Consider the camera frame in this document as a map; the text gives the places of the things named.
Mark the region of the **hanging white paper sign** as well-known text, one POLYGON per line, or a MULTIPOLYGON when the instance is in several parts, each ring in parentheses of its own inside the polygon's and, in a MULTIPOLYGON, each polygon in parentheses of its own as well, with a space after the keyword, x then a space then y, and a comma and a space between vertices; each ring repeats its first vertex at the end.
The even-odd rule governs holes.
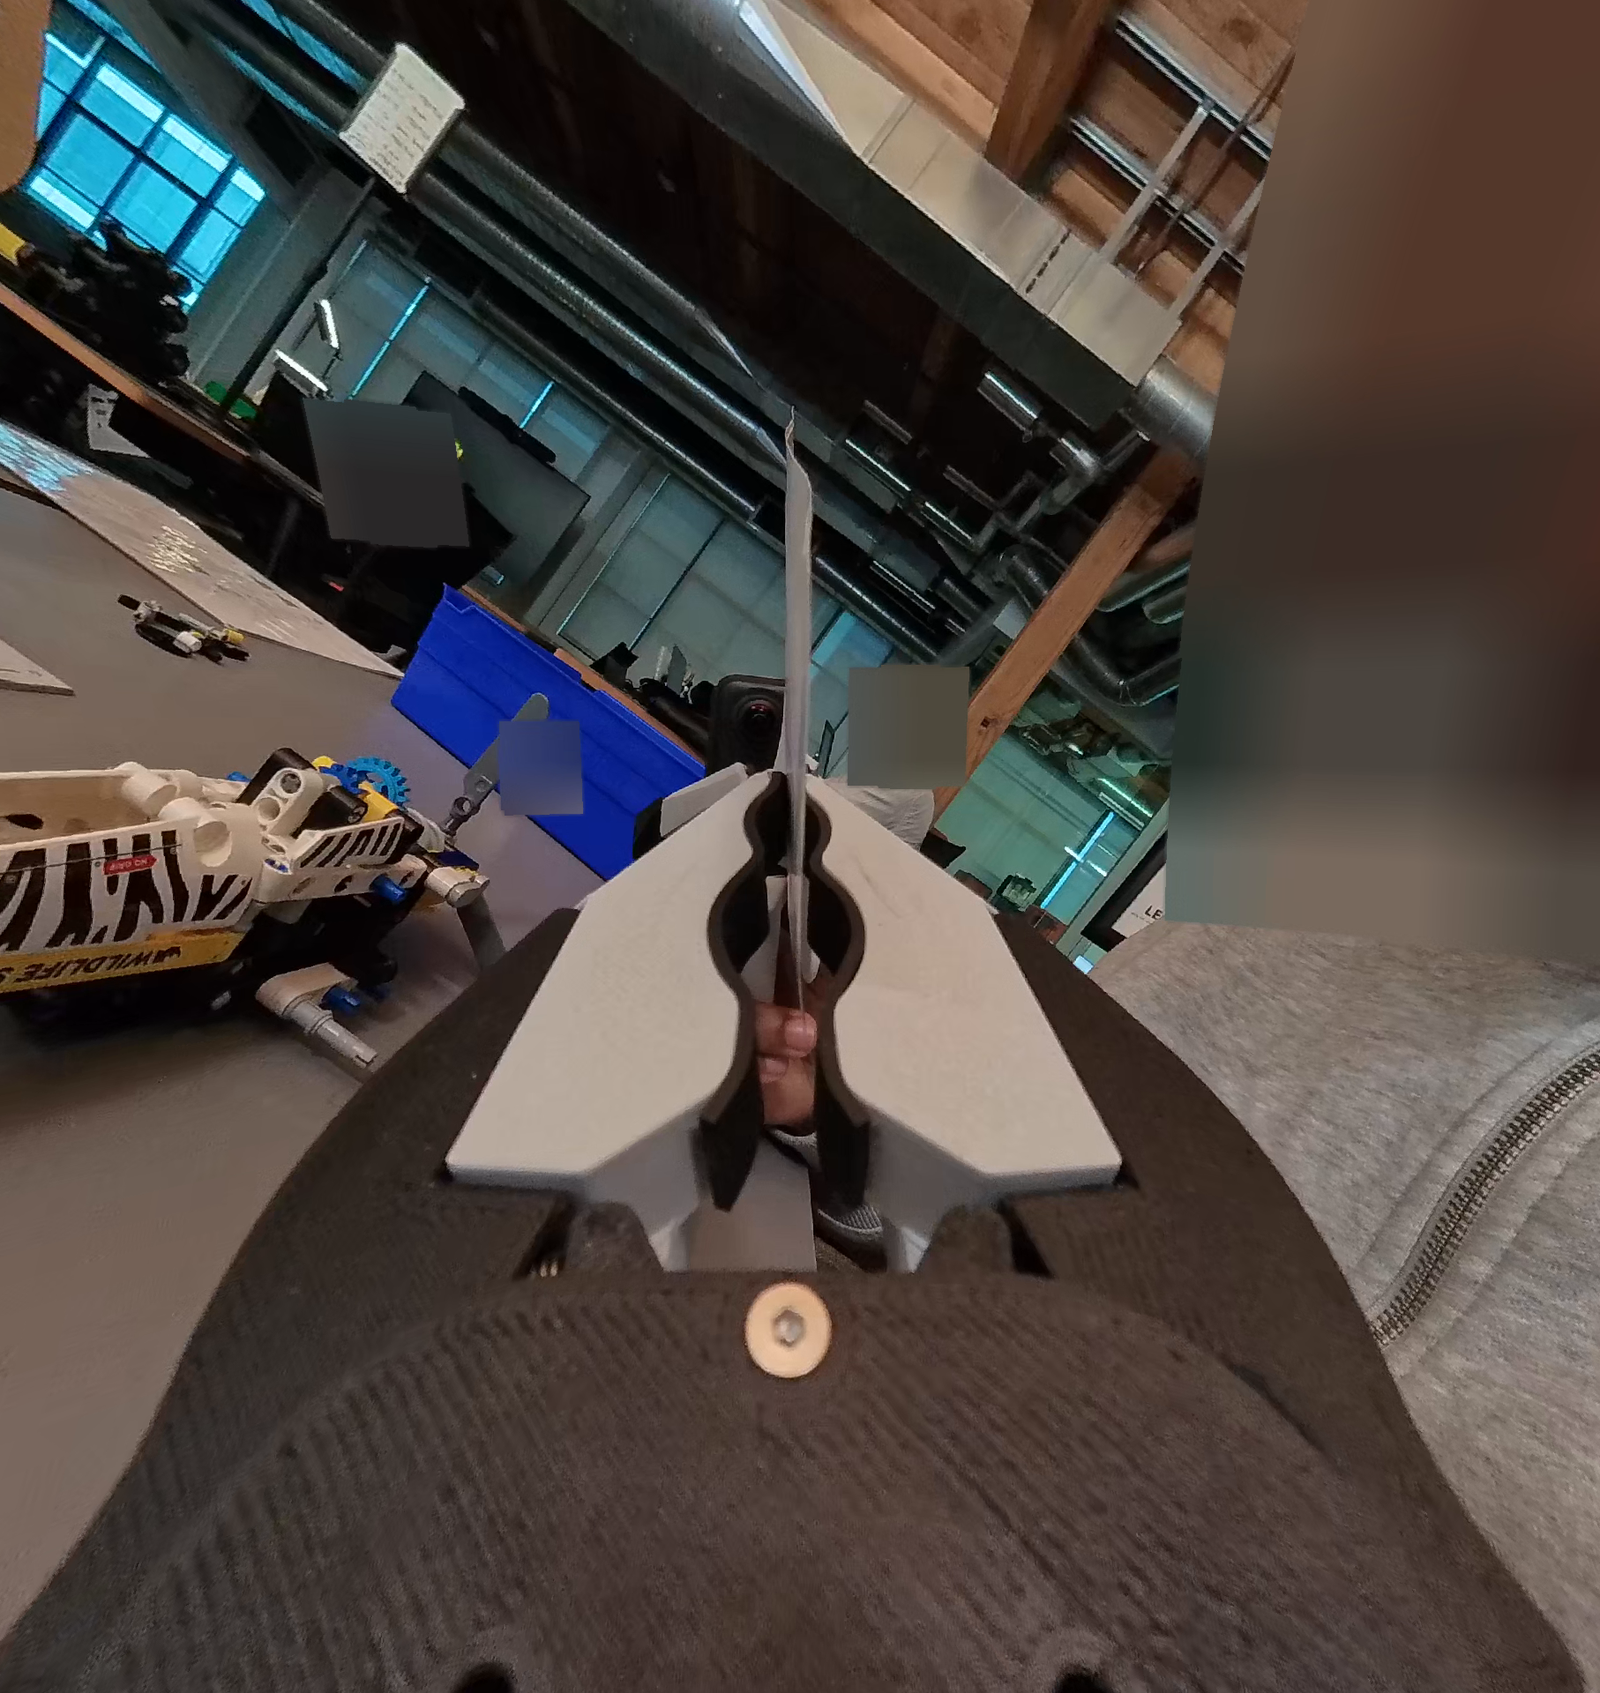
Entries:
POLYGON ((337 131, 345 153, 403 196, 466 110, 449 80, 398 43, 337 131))

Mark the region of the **zebra sticker sheet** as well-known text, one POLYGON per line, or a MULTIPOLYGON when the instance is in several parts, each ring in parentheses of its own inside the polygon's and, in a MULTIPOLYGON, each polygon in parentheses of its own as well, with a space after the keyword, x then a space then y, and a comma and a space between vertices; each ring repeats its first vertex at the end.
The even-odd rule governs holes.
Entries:
POLYGON ((784 1004, 802 1008, 810 983, 812 947, 810 883, 806 871, 808 832, 808 724, 810 724, 810 477, 800 465, 794 418, 784 424, 784 504, 782 504, 782 724, 769 781, 767 838, 771 873, 780 879, 776 906, 776 963, 773 985, 784 1004))

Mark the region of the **pile of black equipment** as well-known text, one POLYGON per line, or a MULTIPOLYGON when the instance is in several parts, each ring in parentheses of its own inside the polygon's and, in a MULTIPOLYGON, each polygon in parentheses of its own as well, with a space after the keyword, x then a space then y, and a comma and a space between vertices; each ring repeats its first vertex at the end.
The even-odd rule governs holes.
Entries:
POLYGON ((58 259, 25 247, 21 278, 27 300, 111 365, 154 388, 186 376, 188 278, 113 218, 99 218, 58 259))

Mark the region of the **zebra striped lego helicopter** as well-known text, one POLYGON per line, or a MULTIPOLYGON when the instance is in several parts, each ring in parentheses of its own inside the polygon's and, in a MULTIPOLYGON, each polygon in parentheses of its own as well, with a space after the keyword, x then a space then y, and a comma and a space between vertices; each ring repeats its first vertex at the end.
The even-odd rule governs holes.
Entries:
POLYGON ((258 1018, 364 1069, 413 963, 462 981, 574 890, 394 710, 262 728, 0 763, 0 1043, 258 1018))

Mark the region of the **person's grey hoodie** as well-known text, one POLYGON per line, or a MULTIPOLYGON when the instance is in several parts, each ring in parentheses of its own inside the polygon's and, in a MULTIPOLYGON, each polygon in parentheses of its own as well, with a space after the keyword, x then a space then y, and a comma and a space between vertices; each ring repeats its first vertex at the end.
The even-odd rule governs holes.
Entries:
POLYGON ((1163 920, 1093 977, 1287 1181, 1600 1689, 1600 965, 1163 920))

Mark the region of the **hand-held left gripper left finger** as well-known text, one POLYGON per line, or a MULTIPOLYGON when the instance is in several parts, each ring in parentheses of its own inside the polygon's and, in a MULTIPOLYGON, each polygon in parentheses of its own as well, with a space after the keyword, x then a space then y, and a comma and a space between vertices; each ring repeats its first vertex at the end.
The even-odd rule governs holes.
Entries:
POLYGON ((792 1161, 765 1136, 753 1004, 782 959, 788 792, 712 804, 586 896, 445 1167, 619 1204, 669 1271, 788 1271, 792 1161))

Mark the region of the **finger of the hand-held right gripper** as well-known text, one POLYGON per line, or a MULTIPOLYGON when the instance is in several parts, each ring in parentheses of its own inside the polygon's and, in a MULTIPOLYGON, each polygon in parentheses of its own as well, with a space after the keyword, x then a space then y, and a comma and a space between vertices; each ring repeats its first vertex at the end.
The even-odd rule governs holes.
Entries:
POLYGON ((747 775, 749 771, 714 771, 692 785, 655 798, 633 820, 633 857, 647 855, 722 796, 737 790, 747 775))

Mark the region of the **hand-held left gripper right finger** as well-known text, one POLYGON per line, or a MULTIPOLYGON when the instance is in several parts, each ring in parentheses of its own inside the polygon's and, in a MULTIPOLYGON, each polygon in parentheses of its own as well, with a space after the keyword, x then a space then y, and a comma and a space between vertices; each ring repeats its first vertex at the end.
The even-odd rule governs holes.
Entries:
POLYGON ((818 1014, 816 1106, 831 1179, 877 1214, 886 1265, 914 1271, 943 1216, 1106 1189, 1120 1149, 989 906, 882 824, 808 786, 812 949, 843 906, 833 1000, 818 1014))

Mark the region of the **person's right hand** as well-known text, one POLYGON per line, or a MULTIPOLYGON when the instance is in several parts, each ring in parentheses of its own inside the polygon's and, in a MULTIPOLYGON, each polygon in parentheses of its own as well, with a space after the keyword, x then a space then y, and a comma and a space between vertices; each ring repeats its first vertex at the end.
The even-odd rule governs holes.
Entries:
POLYGON ((788 1004, 753 1004, 753 1053, 765 1126, 804 1132, 814 1104, 816 1022, 788 1004))

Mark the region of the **black computer monitor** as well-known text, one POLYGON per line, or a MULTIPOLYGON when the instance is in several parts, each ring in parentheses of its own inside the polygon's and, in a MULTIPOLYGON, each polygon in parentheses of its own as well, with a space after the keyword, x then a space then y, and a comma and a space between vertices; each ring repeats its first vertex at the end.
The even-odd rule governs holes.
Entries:
POLYGON ((555 467, 553 449, 468 388, 419 375, 405 402, 451 418, 466 488, 468 553, 480 592, 523 596, 574 537, 586 492, 555 467))

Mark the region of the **blue plastic bin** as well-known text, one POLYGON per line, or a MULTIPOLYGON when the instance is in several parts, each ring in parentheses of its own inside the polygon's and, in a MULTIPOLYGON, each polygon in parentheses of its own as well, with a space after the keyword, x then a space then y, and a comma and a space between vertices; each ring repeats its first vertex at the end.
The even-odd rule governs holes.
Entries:
POLYGON ((582 812, 537 828, 608 879, 631 859, 635 818, 702 779, 700 761, 647 724, 619 694, 592 686, 559 657, 456 588, 445 588, 392 706, 439 747, 472 765, 529 696, 580 728, 582 812))

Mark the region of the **small lego assembly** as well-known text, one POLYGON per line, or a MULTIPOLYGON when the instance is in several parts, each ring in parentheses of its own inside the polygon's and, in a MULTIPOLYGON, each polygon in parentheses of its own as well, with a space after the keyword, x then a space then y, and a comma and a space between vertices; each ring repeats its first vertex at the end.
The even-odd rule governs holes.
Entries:
POLYGON ((158 602, 129 594, 119 594, 117 604, 131 616, 133 633, 158 649, 184 657, 197 655, 209 663, 246 663, 250 659, 242 632, 231 626, 164 610, 158 602))

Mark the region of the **large printed cardboard sheet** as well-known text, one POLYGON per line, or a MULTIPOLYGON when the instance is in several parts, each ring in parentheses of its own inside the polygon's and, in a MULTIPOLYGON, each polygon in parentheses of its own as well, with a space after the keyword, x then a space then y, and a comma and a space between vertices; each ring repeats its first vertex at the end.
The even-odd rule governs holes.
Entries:
POLYGON ((205 618, 246 637, 396 681, 398 669, 237 559, 162 500, 0 420, 0 469, 205 618))

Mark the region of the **wooden support post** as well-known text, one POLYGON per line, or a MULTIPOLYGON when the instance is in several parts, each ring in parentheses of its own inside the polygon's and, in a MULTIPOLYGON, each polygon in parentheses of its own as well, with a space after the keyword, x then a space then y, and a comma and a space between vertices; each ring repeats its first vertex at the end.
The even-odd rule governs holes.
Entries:
POLYGON ((969 783, 1002 730, 1014 722, 1087 616, 1106 596, 1106 588, 1146 547, 1195 475, 1193 461, 1183 453, 1157 449, 1028 614, 1022 632, 971 694, 965 712, 963 775, 953 785, 934 788, 935 820, 969 783))

